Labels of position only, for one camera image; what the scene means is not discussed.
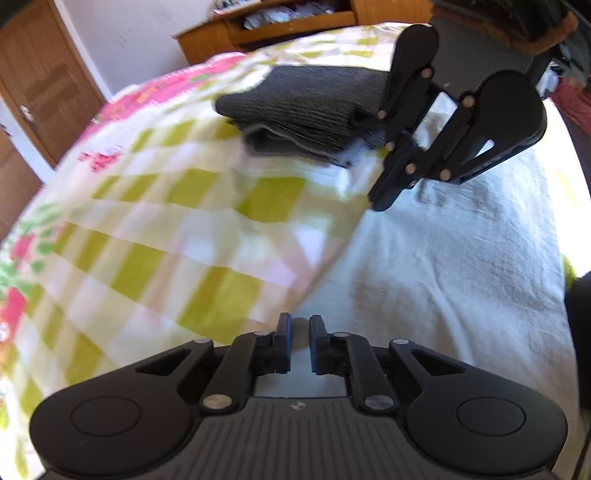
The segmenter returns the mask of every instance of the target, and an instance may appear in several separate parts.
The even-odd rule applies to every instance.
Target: bed
[[[387,70],[404,24],[230,53],[126,89],[22,214],[0,251],[0,476],[43,469],[28,419],[53,392],[197,337],[265,330],[279,312],[394,336],[527,384],[561,406],[569,478],[584,437],[563,257],[591,270],[591,200],[547,100],[532,149],[462,186],[421,181],[385,213],[355,168],[248,155],[212,100],[275,64]],[[453,105],[438,100],[428,141]]]

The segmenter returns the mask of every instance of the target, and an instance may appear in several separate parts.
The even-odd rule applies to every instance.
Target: clothes pile
[[[350,167],[384,144],[379,104],[388,72],[277,66],[254,89],[217,99],[256,155],[299,155]]]

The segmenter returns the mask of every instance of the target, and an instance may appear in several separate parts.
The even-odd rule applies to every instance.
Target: brown furry fabric
[[[533,42],[527,42],[519,38],[512,37],[504,30],[499,27],[484,22],[481,20],[475,20],[473,18],[465,17],[462,14],[453,12],[440,7],[433,7],[431,9],[432,16],[443,17],[452,20],[459,25],[465,25],[466,27],[478,30],[496,41],[502,43],[507,47],[512,47],[528,55],[539,55],[545,51],[548,51],[552,47],[558,45],[570,34],[574,33],[579,27],[579,20],[575,17],[574,13],[569,12],[566,17],[563,18],[560,25],[551,27],[542,37],[534,40]]]

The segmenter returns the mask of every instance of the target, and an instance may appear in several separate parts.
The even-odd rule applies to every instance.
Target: bedsheet
[[[212,100],[275,64],[387,70],[404,28],[217,57],[215,74],[187,86],[189,70],[174,95],[161,80],[158,96],[131,93],[128,114],[102,112],[0,250],[4,480],[42,471],[27,426],[44,397],[198,336],[272,327],[301,303],[366,211],[384,152],[350,170],[253,157]]]

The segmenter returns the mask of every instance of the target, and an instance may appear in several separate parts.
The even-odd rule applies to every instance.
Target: white wall
[[[204,21],[212,0],[55,0],[83,60],[110,98],[187,66],[173,34]]]

